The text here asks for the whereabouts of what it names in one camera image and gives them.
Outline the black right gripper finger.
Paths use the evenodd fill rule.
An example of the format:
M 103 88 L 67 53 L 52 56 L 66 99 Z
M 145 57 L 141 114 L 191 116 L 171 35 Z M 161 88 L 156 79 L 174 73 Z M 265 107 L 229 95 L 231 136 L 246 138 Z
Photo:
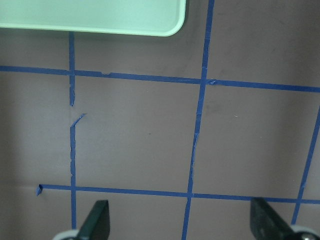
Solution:
M 250 200 L 250 230 L 256 240 L 288 240 L 291 227 L 262 197 Z

